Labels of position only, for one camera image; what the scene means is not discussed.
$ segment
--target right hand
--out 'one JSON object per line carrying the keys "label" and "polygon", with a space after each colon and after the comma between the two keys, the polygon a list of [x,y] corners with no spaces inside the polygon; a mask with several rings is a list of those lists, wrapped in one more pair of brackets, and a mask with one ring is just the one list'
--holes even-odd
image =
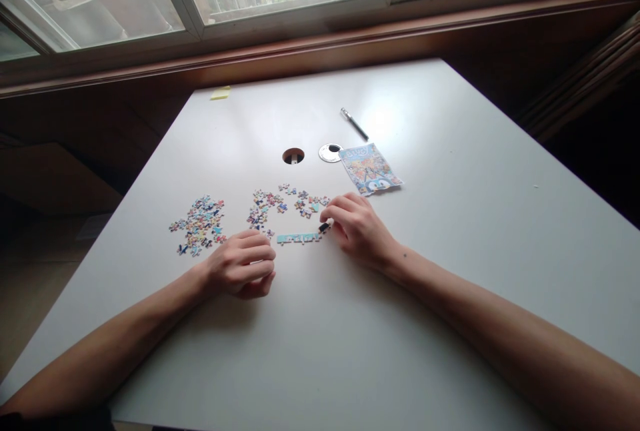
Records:
{"label": "right hand", "polygon": [[384,272],[403,255],[396,241],[366,197],[350,192],[335,197],[320,214],[320,222],[333,218],[333,233],[340,249],[359,263]]}

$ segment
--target silver pen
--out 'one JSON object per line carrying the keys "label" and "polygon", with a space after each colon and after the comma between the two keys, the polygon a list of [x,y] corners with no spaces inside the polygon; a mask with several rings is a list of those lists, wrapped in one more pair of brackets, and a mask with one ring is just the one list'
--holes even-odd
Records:
{"label": "silver pen", "polygon": [[347,118],[347,121],[349,121],[351,123],[351,125],[353,127],[355,127],[355,130],[358,131],[360,133],[360,135],[362,136],[362,138],[365,141],[369,141],[369,136],[367,135],[367,133],[365,133],[362,130],[362,127],[358,126],[358,123],[351,117],[351,114],[349,114],[347,112],[347,110],[343,107],[342,109],[340,109],[340,111],[342,112],[342,114]]}

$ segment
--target yellow sticky note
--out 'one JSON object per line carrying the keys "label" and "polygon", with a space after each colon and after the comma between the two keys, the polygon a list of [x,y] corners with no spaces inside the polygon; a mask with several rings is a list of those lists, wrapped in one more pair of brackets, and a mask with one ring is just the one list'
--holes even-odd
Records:
{"label": "yellow sticky note", "polygon": [[210,101],[215,101],[216,99],[227,99],[229,94],[231,94],[231,86],[216,87],[213,90],[213,94],[211,94]]}

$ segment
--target finger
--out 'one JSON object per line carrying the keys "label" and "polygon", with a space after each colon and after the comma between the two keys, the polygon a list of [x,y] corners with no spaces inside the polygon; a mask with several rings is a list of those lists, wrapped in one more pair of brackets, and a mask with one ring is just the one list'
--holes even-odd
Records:
{"label": "finger", "polygon": [[240,249],[255,248],[256,246],[264,246],[265,244],[270,246],[271,241],[269,241],[269,238],[264,234],[254,234],[253,236],[249,236],[248,238],[238,240],[238,247]]}
{"label": "finger", "polygon": [[244,230],[242,232],[239,232],[238,234],[234,234],[231,237],[232,238],[237,238],[237,239],[244,239],[244,238],[249,238],[250,236],[255,236],[256,234],[260,234],[260,231],[258,231],[258,230]]}
{"label": "finger", "polygon": [[362,202],[362,196],[356,194],[355,192],[350,192],[350,193],[346,193],[345,197],[349,200],[349,201],[353,201],[355,202],[357,205],[363,205],[364,203]]}
{"label": "finger", "polygon": [[239,266],[233,273],[235,274],[234,281],[240,283],[249,283],[258,279],[262,279],[268,276],[273,271],[273,261],[264,260],[246,266]]}
{"label": "finger", "polygon": [[275,271],[259,281],[253,281],[245,284],[235,295],[242,300],[264,298],[269,294],[273,278],[275,278]]}
{"label": "finger", "polygon": [[364,196],[359,196],[360,200],[364,203],[365,206],[367,206],[369,209],[373,209],[373,206],[371,205],[371,203],[369,202],[369,200],[364,197]]}
{"label": "finger", "polygon": [[335,222],[342,224],[344,228],[349,228],[353,220],[353,213],[345,211],[342,207],[328,205],[320,213],[320,222],[327,222],[329,218],[333,218]]}
{"label": "finger", "polygon": [[238,264],[249,264],[263,259],[274,260],[275,250],[269,244],[240,250]]}
{"label": "finger", "polygon": [[351,199],[349,199],[346,196],[337,196],[331,200],[331,202],[327,207],[329,207],[330,205],[342,207],[343,209],[346,209],[347,211],[350,211],[350,212],[355,212],[358,210],[358,207],[361,206],[361,203],[356,204],[354,201],[351,201]]}

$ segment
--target hand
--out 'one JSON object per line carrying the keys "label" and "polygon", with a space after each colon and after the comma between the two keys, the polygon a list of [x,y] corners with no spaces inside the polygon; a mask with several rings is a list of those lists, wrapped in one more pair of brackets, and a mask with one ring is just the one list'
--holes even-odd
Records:
{"label": "hand", "polygon": [[329,218],[333,218],[340,249],[361,264],[385,272],[392,260],[402,255],[402,247],[366,197],[353,192],[335,197],[320,214],[320,222]]}
{"label": "hand", "polygon": [[269,294],[275,277],[275,251],[267,236],[246,230],[231,236],[192,270],[204,279],[208,294],[232,294],[240,299]]}

